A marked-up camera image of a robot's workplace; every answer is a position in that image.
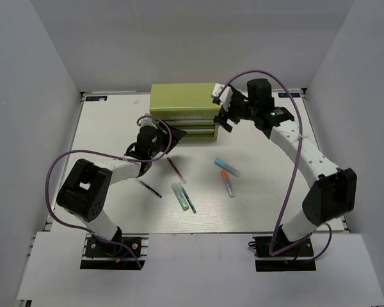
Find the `red gel pen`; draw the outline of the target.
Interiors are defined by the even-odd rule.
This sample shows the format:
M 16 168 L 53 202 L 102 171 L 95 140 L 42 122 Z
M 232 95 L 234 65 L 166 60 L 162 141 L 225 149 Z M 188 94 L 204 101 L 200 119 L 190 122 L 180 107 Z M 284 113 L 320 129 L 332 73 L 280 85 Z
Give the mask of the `red gel pen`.
M 181 174 L 181 172 L 179 171 L 179 169 L 176 167 L 176 165 L 173 163 L 173 161 L 167 157 L 166 160 L 170 163 L 171 167 L 174 169 L 174 171 L 176 172 L 178 178 L 180 179 L 181 183 L 182 184 L 187 184 L 185 178 L 183 177 L 183 175 Z

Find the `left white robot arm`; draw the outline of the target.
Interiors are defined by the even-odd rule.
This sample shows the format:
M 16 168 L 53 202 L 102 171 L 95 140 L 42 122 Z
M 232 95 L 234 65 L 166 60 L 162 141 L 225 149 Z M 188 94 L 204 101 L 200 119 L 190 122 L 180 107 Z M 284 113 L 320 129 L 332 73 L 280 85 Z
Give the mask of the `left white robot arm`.
M 56 197 L 57 205 L 81 220 L 108 255 L 119 253 L 123 242 L 121 229 L 104 211 L 109 187 L 143 176 L 152 161 L 169 153 L 187 134 L 148 115 L 141 117 L 138 125 L 136 141 L 123 156 L 104 162 L 77 160 Z

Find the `green highlighter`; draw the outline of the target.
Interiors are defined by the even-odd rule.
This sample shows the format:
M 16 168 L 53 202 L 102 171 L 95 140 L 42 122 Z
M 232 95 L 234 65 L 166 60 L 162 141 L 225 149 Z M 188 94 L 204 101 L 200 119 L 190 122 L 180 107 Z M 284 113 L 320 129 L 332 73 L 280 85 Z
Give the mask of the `green highlighter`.
M 175 197 L 177 198 L 182 210 L 187 211 L 189 209 L 189 204 L 188 204 L 187 200 L 185 199 L 179 185 L 177 183 L 173 183 L 171 185 L 171 188 L 172 188 L 172 191 L 173 191 Z

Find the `blue highlighter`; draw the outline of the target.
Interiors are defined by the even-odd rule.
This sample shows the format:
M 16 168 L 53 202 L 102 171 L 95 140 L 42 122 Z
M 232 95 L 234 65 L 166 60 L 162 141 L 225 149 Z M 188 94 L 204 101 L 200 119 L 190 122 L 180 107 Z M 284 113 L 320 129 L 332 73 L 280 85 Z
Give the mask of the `blue highlighter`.
M 214 163 L 215 165 L 224 169 L 225 171 L 229 172 L 235 177 L 239 177 L 241 175 L 241 172 L 239 170 L 237 170 L 235 167 L 231 166 L 230 164 L 228 164 L 227 162 L 225 162 L 220 158 L 215 158 Z

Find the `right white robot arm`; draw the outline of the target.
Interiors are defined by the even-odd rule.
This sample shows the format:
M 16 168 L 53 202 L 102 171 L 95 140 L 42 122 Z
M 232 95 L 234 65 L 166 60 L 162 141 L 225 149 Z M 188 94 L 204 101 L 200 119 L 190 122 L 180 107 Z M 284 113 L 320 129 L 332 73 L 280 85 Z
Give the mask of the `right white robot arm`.
M 212 99 L 220 111 L 214 122 L 227 132 L 232 131 L 229 122 L 253 122 L 294 163 L 292 175 L 301 173 L 306 180 L 310 190 L 300 211 L 285 223 L 278 218 L 269 244 L 271 256 L 291 255 L 322 224 L 354 209 L 357 176 L 351 168 L 342 169 L 325 157 L 303 135 L 300 119 L 275 105 L 267 79 L 248 81 L 247 90 L 243 95 L 233 86 L 215 84 Z

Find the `left blue corner label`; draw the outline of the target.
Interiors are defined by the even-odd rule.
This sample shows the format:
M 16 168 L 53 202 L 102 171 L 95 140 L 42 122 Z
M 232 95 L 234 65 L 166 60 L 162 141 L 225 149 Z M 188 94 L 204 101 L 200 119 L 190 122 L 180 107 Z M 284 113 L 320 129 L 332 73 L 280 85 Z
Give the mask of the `left blue corner label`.
M 86 102 L 100 102 L 100 101 L 107 101 L 107 96 L 87 96 L 85 98 Z

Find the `blue corner label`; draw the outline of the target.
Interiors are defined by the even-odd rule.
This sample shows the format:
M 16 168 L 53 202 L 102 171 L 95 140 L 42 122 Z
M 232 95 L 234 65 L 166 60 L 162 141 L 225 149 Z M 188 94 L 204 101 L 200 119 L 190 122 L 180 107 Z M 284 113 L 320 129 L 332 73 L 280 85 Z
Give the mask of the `blue corner label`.
M 291 96 L 293 98 L 300 98 L 301 97 L 300 93 L 296 93 L 296 92 L 291 92 L 291 93 L 279 92 L 278 93 L 279 98 L 289 98 L 289 96 Z
M 87 96 L 85 98 L 86 102 L 100 102 L 100 101 L 107 101 L 107 96 Z

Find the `right blue corner label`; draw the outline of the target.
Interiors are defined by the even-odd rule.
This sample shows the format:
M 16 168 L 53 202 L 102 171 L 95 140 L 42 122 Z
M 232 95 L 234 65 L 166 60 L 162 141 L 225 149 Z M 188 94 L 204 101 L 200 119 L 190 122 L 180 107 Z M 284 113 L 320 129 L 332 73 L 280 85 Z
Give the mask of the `right blue corner label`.
M 296 92 L 291 92 L 291 93 L 279 92 L 278 93 L 279 98 L 289 98 L 289 96 L 291 96 L 293 98 L 300 98 L 301 97 L 300 93 L 296 93 Z

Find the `green metal tool chest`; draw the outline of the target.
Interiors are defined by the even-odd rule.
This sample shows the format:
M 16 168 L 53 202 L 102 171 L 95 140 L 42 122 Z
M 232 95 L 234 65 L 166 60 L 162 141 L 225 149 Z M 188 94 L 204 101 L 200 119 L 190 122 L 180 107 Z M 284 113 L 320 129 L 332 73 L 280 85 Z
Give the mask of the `green metal tool chest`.
M 164 122 L 166 120 L 213 120 L 214 122 L 214 117 L 220 110 L 220 106 L 212 102 L 214 85 L 214 83 L 153 84 L 149 112 Z

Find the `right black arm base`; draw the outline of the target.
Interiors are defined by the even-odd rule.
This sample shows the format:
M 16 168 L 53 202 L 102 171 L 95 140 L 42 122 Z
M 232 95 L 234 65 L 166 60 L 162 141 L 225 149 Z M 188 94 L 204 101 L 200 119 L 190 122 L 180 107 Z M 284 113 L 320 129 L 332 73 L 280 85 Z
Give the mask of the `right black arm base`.
M 253 237 L 248 243 L 255 257 L 257 272 L 307 272 L 315 271 L 314 250 L 310 239 L 277 256 L 269 254 L 271 236 Z

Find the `purple gel pen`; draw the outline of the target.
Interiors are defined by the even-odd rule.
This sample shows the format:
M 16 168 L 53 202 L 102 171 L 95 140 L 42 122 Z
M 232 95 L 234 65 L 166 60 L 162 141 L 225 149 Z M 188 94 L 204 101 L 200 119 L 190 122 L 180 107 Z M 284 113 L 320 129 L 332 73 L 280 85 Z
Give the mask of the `purple gel pen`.
M 145 188 L 147 188 L 151 193 L 153 193 L 154 195 L 156 195 L 158 198 L 162 198 L 163 196 L 159 193 L 159 192 L 157 192 L 155 189 L 153 189 L 152 187 L 150 187 L 147 183 L 145 183 L 144 181 L 142 181 L 142 180 L 140 180 L 140 184 L 143 186 L 143 187 L 145 187 Z

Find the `orange highlighter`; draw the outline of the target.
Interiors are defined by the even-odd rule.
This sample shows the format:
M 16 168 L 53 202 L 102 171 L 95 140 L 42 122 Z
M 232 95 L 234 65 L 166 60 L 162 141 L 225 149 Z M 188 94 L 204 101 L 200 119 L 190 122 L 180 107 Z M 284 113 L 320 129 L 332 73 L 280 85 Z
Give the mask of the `orange highlighter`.
M 225 183 L 225 187 L 226 187 L 228 196 L 230 198 L 234 198 L 235 197 L 235 192 L 233 190 L 232 183 L 230 181 L 230 178 L 229 178 L 227 170 L 222 169 L 221 170 L 221 176 L 222 176 L 222 179 L 223 179 L 223 181 Z

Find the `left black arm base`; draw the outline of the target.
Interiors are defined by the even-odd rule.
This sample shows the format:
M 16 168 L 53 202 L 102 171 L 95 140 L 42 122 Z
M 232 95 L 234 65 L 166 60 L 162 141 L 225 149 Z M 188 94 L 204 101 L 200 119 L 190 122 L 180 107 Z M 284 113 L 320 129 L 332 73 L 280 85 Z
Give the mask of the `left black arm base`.
M 148 235 L 122 235 L 123 247 L 105 244 L 91 235 L 84 241 L 80 269 L 105 271 L 138 271 L 147 259 Z

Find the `green gel pen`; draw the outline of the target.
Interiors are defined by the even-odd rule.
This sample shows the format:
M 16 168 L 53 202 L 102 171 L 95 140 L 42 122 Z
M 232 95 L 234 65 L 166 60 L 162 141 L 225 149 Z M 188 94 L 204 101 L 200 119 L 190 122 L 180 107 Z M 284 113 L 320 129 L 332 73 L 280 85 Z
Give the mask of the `green gel pen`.
M 186 199 L 186 201 L 187 201 L 189 207 L 191 208 L 191 210 L 193 211 L 193 213 L 196 214 L 196 208 L 195 208 L 195 206 L 193 205 L 193 203 L 192 203 L 192 201 L 191 201 L 189 195 L 187 194 L 187 192 L 186 192 L 184 186 L 182 185 L 181 182 L 179 182 L 177 185 L 178 185 L 179 189 L 181 190 L 182 194 L 184 195 L 184 198 Z

